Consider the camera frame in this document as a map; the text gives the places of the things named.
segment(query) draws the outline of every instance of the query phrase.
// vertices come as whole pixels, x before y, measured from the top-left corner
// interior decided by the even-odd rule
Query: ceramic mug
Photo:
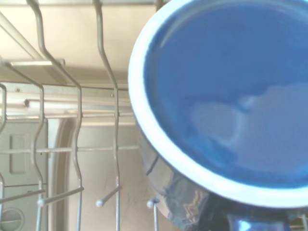
[[[202,230],[286,230],[308,206],[306,38],[305,0],[173,0],[144,27],[129,94],[149,181],[179,227],[188,197]],[[149,153],[167,177],[151,178]]]

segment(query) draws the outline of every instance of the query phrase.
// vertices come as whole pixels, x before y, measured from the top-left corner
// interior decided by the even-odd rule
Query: blue glaze
[[[221,4],[180,24],[185,10],[176,13],[144,75],[160,126],[196,162],[296,188],[308,184],[308,19],[279,2]]]
[[[231,231],[290,231],[287,223],[272,220],[255,220],[247,217],[229,215]]]

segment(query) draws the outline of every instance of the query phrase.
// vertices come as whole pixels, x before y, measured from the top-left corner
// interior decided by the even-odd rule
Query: wire rack
[[[154,4],[156,10],[159,10],[164,5],[163,0],[2,0],[0,2],[0,6],[28,6],[32,9],[35,18],[36,18],[36,26],[37,26],[37,37],[38,37],[38,47],[43,57],[37,53],[35,49],[28,46],[28,42],[25,40],[24,43],[18,42],[18,45],[21,46],[26,52],[32,51],[31,55],[32,58],[41,58],[41,60],[23,60],[23,61],[1,61],[0,66],[7,68],[12,73],[15,73],[19,77],[21,77],[25,82],[30,83],[36,86],[39,91],[39,114],[29,115],[29,114],[16,114],[11,115],[7,113],[8,109],[8,91],[4,84],[0,83],[0,91],[2,92],[2,103],[1,105],[1,116],[0,116],[0,134],[3,131],[4,127],[6,126],[7,121],[12,120],[24,120],[24,119],[33,119],[38,122],[38,128],[32,137],[30,149],[16,149],[16,150],[1,150],[0,154],[30,154],[31,157],[31,165],[32,168],[35,170],[37,179],[38,179],[38,188],[36,191],[16,195],[16,196],[5,196],[4,189],[5,189],[5,179],[0,173],[0,223],[3,211],[3,204],[6,202],[14,201],[21,198],[27,198],[30,196],[37,195],[37,221],[36,221],[36,231],[41,230],[41,222],[42,222],[42,208],[49,204],[55,203],[57,201],[63,200],[71,195],[78,194],[78,209],[77,209],[77,231],[80,230],[81,224],[81,205],[82,205],[82,191],[84,187],[82,185],[82,175],[78,164],[77,153],[78,152],[85,152],[85,151],[113,151],[113,160],[115,165],[115,188],[111,190],[106,196],[102,199],[96,201],[97,207],[103,207],[103,205],[114,195],[116,196],[116,231],[120,230],[120,174],[119,174],[119,164],[118,164],[118,150],[132,150],[138,149],[137,146],[118,146],[118,127],[119,127],[119,117],[126,117],[126,116],[133,116],[132,112],[121,112],[119,110],[119,87],[114,76],[114,73],[110,67],[108,62],[108,58],[106,56],[104,50],[104,42],[103,42],[103,13],[102,13],[102,4]],[[63,59],[55,59],[54,56],[48,51],[45,46],[45,39],[44,39],[44,25],[43,25],[43,18],[42,13],[40,10],[41,5],[47,6],[65,6],[65,5],[92,5],[95,8],[96,12],[96,22],[97,22],[97,45],[98,45],[98,52],[100,54],[102,63],[107,71],[109,76],[110,82],[112,83],[113,88],[113,109],[112,112],[90,112],[85,113],[84,105],[83,105],[83,95],[82,91],[83,88],[71,75],[64,69],[65,61]],[[5,18],[3,14],[0,13],[0,17],[2,20],[10,23],[9,20]],[[14,39],[14,34],[18,34],[18,30],[13,27],[13,32],[5,30],[4,31]],[[25,73],[19,71],[17,68],[21,66],[53,66],[60,74],[60,77],[56,77],[59,83],[65,83],[63,81],[63,77],[73,83],[73,86],[77,90],[77,97],[75,98],[75,102],[77,103],[77,112],[76,113],[46,113],[45,106],[46,106],[46,98],[45,98],[45,85],[42,83],[34,80],[31,76],[26,75]],[[102,117],[113,117],[114,118],[114,133],[113,133],[113,146],[111,147],[78,147],[77,140],[79,136],[79,131],[81,127],[82,120],[84,118],[102,118]],[[38,136],[43,128],[43,124],[46,120],[52,118],[75,118],[77,120],[74,134],[73,134],[73,142],[71,147],[61,147],[61,148],[37,148],[37,141]],[[54,195],[51,197],[44,197],[45,189],[43,188],[43,177],[40,169],[38,168],[37,161],[36,161],[36,154],[37,153],[67,153],[70,152],[73,155],[73,162],[76,175],[78,177],[78,187],[70,190],[68,192],[64,192],[62,194]],[[148,208],[153,209],[154,211],[154,229],[158,231],[158,215],[157,215],[157,206],[156,204],[159,203],[157,198],[153,198],[148,201],[147,206]],[[300,217],[302,220],[302,224],[300,225],[293,225],[292,228],[294,230],[302,230],[308,231],[308,224],[306,215],[302,215]]]

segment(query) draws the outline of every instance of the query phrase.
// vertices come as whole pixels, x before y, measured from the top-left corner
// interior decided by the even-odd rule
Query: wire rack tine
[[[113,189],[109,194],[107,194],[103,199],[96,201],[97,207],[103,207],[104,204],[118,191],[120,191],[121,186],[117,186],[115,189]]]
[[[10,63],[5,63],[4,64],[7,68],[9,68],[12,72],[16,73],[17,75],[19,75],[20,77],[24,78],[25,80],[27,80],[28,82],[34,84],[35,86],[37,86],[40,90],[40,96],[39,96],[39,125],[38,128],[34,134],[34,137],[31,141],[31,164],[32,167],[35,170],[35,173],[38,177],[38,189],[39,190],[43,190],[43,177],[42,174],[38,168],[38,164],[36,161],[36,153],[37,153],[37,140],[38,140],[38,136],[43,128],[44,125],[44,119],[45,119],[45,115],[44,115],[44,87],[43,85],[41,85],[40,83],[34,81],[32,78],[29,78],[28,76],[26,76],[25,74],[21,73],[20,71],[18,71],[17,69],[15,69]],[[38,199],[42,199],[43,198],[43,193],[40,193],[38,196]],[[42,208],[38,206],[38,215],[37,215],[37,230],[40,230],[41,227],[41,220],[42,220]]]
[[[4,129],[6,123],[6,87],[3,84],[0,84],[0,88],[2,90],[2,118],[0,125],[0,133]]]
[[[114,76],[114,73],[108,62],[103,43],[103,13],[102,4],[99,0],[94,0],[94,6],[96,11],[96,21],[97,21],[97,45],[100,56],[102,58],[103,64],[107,70],[108,76],[114,86],[115,95],[115,131],[113,139],[113,154],[115,162],[115,174],[116,174],[116,231],[120,230],[120,172],[119,172],[119,162],[118,162],[118,126],[119,126],[119,98],[118,98],[118,85]]]
[[[0,134],[4,129],[5,123],[6,123],[6,87],[3,84],[0,84],[0,88],[2,90],[2,122],[0,125]],[[5,181],[0,173],[0,200],[4,198],[4,186]],[[2,221],[2,211],[3,211],[3,204],[0,204],[0,224]]]
[[[41,199],[41,200],[38,200],[38,205],[40,207],[43,207],[44,205],[48,205],[48,204],[63,200],[65,198],[67,198],[71,195],[74,195],[78,192],[81,192],[83,190],[84,190],[83,187],[79,187],[77,189],[74,189],[74,190],[71,190],[71,191],[68,191],[68,192],[64,192],[64,193],[61,193],[59,195],[56,195],[56,196],[53,196],[53,197],[50,197],[50,198],[47,198],[47,199]]]
[[[2,174],[0,173],[0,200],[4,198],[4,186],[5,186],[5,182],[4,182],[4,178],[2,176]],[[0,204],[0,224],[2,221],[2,211],[3,211],[3,204]]]
[[[77,105],[78,105],[78,113],[77,113],[77,124],[74,131],[74,138],[72,142],[72,153],[74,155],[73,161],[74,161],[74,167],[75,171],[78,177],[78,185],[81,191],[76,192],[79,193],[79,200],[78,200],[78,210],[77,210],[77,231],[80,231],[81,226],[81,206],[82,206],[82,176],[79,168],[78,163],[78,156],[77,156],[77,141],[79,136],[79,131],[81,127],[81,120],[82,120],[82,90],[79,83],[74,80],[68,73],[65,71],[61,64],[56,61],[56,59],[48,52],[45,46],[45,39],[44,39],[44,26],[43,26],[43,17],[42,13],[40,11],[39,5],[35,2],[35,0],[27,0],[27,4],[31,7],[33,10],[35,17],[36,17],[36,23],[37,23],[37,33],[38,33],[38,46],[39,50],[43,53],[43,55],[52,62],[52,64],[55,66],[56,70],[60,72],[63,76],[65,76],[67,79],[69,79],[77,88]]]
[[[0,27],[5,31],[5,33],[9,35],[29,56],[31,56],[31,58],[42,58],[41,55],[35,50],[35,48],[1,12],[0,22]]]
[[[152,200],[149,200],[147,202],[148,208],[152,208],[154,212],[154,230],[158,231],[158,212],[157,212],[157,203],[159,203],[159,199],[157,197],[153,198]]]
[[[64,59],[57,60],[61,65],[65,65]],[[15,61],[15,60],[4,60],[4,63],[10,63],[12,66],[51,66],[52,62],[46,60],[24,60],[24,61]]]
[[[137,145],[119,146],[118,150],[137,150]],[[78,147],[78,152],[113,151],[113,147]],[[0,154],[25,154],[31,152],[29,149],[0,150]],[[67,153],[72,152],[72,148],[40,148],[37,153]]]
[[[303,222],[303,226],[304,226],[304,231],[308,231],[308,224],[307,224],[307,216],[306,216],[306,214],[302,215],[302,222]]]
[[[86,113],[83,114],[83,118],[102,118],[102,117],[114,117],[114,113]],[[131,112],[123,112],[119,113],[121,117],[131,117],[133,113]],[[55,114],[55,113],[45,113],[46,119],[63,119],[63,118],[76,118],[76,114]],[[38,119],[37,115],[29,114],[29,115],[8,115],[7,120],[16,120],[16,119]]]
[[[6,197],[6,198],[3,198],[3,199],[0,200],[0,204],[3,204],[5,202],[9,202],[9,201],[14,201],[14,200],[17,200],[17,199],[26,198],[26,197],[29,197],[29,196],[34,196],[34,195],[42,194],[44,192],[45,192],[45,190],[42,189],[42,190],[27,192],[27,193],[24,193],[24,194],[21,194],[21,195],[17,195],[17,196]]]

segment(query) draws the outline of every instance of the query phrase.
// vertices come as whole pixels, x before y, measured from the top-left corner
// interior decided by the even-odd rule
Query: dishwasher rack
[[[116,230],[120,230],[120,174],[119,174],[119,164],[118,164],[118,156],[117,152],[118,150],[127,150],[127,149],[137,149],[136,146],[128,146],[128,147],[118,147],[118,125],[119,125],[119,117],[120,116],[132,116],[132,113],[120,113],[119,112],[119,98],[118,98],[118,91],[119,87],[117,84],[117,81],[114,77],[113,71],[109,65],[105,50],[104,50],[104,43],[103,43],[103,14],[102,14],[102,3],[103,4],[135,4],[138,3],[137,1],[100,1],[100,0],[40,0],[39,2],[35,0],[2,0],[0,2],[0,5],[28,5],[33,13],[35,14],[36,18],[36,24],[37,24],[37,37],[38,37],[38,46],[41,51],[41,53],[44,55],[46,59],[44,60],[26,60],[26,61],[1,61],[0,65],[6,67],[10,71],[14,72],[21,78],[23,78],[26,82],[33,84],[34,86],[38,87],[40,90],[40,96],[39,96],[39,115],[7,115],[7,89],[5,85],[0,84],[0,88],[2,91],[2,113],[1,113],[1,124],[0,124],[0,133],[3,131],[6,122],[8,120],[18,120],[18,119],[39,119],[38,120],[38,128],[36,130],[36,133],[31,141],[31,148],[30,150],[1,150],[0,154],[24,154],[24,153],[30,153],[31,156],[31,164],[32,167],[35,170],[36,176],[38,178],[38,189],[33,192],[28,192],[24,194],[20,194],[17,196],[4,196],[4,188],[5,188],[5,179],[0,173],[0,222],[1,222],[1,216],[2,216],[2,210],[3,210],[3,204],[5,202],[26,198],[33,195],[38,195],[38,210],[37,210],[37,222],[36,222],[36,231],[41,230],[41,219],[42,219],[42,208],[45,205],[57,202],[59,200],[63,200],[73,194],[79,195],[78,199],[78,210],[77,210],[77,230],[80,230],[80,224],[81,224],[81,203],[82,203],[82,191],[84,190],[82,186],[82,176],[78,164],[77,159],[77,153],[82,151],[113,151],[113,157],[114,157],[114,165],[115,165],[115,171],[116,171],[116,187],[105,197],[98,200],[96,202],[97,207],[102,207],[113,195],[116,196]],[[153,2],[143,2],[144,4],[153,4]],[[102,62],[104,64],[105,69],[107,70],[109,79],[113,86],[113,97],[114,97],[114,112],[113,113],[92,113],[92,114],[83,114],[83,105],[82,105],[82,87],[81,85],[71,77],[71,75],[63,68],[64,60],[56,60],[47,50],[45,46],[45,40],[44,40],[44,26],[43,26],[43,18],[42,13],[40,10],[40,5],[57,5],[57,6],[63,6],[63,5],[93,5],[96,11],[96,20],[97,20],[97,43],[98,43],[98,52],[101,56]],[[155,2],[156,9],[158,10],[162,5],[162,0],[157,0]],[[58,73],[61,74],[62,77],[65,77],[67,80],[69,80],[71,83],[73,83],[74,87],[77,89],[77,114],[76,115],[57,115],[57,114],[51,114],[47,115],[45,114],[45,98],[44,98],[44,86],[40,83],[35,81],[32,77],[25,75],[24,73],[17,70],[17,67],[19,66],[50,66],[52,65]],[[85,117],[108,117],[113,116],[114,117],[114,134],[113,134],[113,146],[112,147],[78,147],[77,146],[77,139],[81,127],[82,118]],[[75,117],[77,118],[77,123],[73,135],[73,142],[72,147],[67,148],[45,148],[45,149],[38,149],[37,148],[37,139],[38,136],[42,130],[43,123],[48,118],[67,118],[67,117]],[[45,189],[43,188],[43,178],[42,173],[40,172],[38,165],[36,163],[36,153],[65,153],[65,152],[71,152],[73,155],[73,161],[74,161],[74,167],[75,172],[78,177],[78,187],[74,190],[58,194],[56,196],[44,198],[43,194],[45,193]],[[157,201],[151,200],[148,203],[149,207],[154,207],[154,218],[155,218],[155,230],[158,230],[158,224],[157,224],[157,208],[155,206],[155,203]]]

